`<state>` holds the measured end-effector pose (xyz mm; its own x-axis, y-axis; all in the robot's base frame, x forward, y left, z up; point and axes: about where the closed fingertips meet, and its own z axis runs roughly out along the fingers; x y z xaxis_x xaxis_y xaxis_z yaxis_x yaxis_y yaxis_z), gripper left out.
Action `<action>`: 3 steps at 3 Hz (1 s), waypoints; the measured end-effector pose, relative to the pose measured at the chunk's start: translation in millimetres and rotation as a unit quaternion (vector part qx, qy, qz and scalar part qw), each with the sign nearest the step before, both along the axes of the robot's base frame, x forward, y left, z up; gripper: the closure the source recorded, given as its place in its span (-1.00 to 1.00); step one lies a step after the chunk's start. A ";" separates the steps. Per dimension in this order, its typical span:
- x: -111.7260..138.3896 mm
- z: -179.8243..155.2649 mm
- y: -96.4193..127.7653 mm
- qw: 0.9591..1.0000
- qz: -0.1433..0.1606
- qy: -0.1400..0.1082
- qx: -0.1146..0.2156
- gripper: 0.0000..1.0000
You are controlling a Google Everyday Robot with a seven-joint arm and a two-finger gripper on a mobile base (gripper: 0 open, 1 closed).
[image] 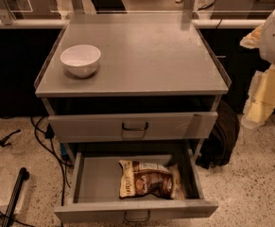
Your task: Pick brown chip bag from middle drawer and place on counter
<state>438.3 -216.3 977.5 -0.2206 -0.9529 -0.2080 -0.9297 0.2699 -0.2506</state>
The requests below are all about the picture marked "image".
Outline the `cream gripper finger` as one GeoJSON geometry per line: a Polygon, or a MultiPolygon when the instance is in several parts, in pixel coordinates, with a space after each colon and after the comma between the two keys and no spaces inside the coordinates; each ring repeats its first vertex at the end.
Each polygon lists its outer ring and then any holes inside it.
{"type": "Polygon", "coordinates": [[[240,41],[240,45],[248,49],[258,48],[261,42],[261,34],[263,27],[263,25],[260,25],[256,27],[247,36],[243,37],[240,41]]]}
{"type": "Polygon", "coordinates": [[[241,124],[253,130],[263,126],[275,110],[275,64],[255,72],[248,95],[241,124]]]}

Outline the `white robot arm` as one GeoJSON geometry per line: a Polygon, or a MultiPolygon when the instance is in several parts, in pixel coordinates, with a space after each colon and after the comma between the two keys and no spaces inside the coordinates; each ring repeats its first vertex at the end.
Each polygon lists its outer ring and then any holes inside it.
{"type": "Polygon", "coordinates": [[[240,41],[240,45],[258,48],[260,57],[270,62],[265,72],[256,71],[252,77],[243,110],[242,125],[256,129],[263,126],[275,110],[275,9],[262,25],[240,41]]]}

